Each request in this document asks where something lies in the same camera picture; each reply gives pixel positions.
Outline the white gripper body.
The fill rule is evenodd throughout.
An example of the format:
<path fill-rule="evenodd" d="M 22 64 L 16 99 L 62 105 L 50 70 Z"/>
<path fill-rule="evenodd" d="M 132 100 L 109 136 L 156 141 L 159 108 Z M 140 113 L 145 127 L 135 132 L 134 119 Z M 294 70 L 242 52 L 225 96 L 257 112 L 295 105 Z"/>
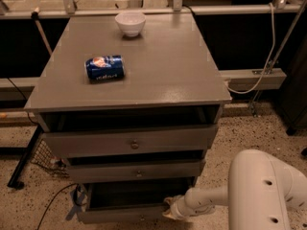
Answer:
<path fill-rule="evenodd" d="M 177 195 L 171 199 L 170 215 L 173 219 L 187 219 L 190 216 L 190 210 L 183 195 Z"/>

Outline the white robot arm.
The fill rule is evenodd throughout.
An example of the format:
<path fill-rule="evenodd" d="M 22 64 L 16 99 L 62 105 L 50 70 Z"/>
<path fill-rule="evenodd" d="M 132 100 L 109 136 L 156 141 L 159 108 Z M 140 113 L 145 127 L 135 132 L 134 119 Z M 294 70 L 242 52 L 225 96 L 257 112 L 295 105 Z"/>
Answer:
<path fill-rule="evenodd" d="M 246 149 L 232 160 L 225 186 L 193 187 L 165 202 L 162 216 L 168 219 L 211 214 L 226 206 L 229 230 L 291 230 L 287 210 L 306 207 L 307 176 L 266 152 Z"/>

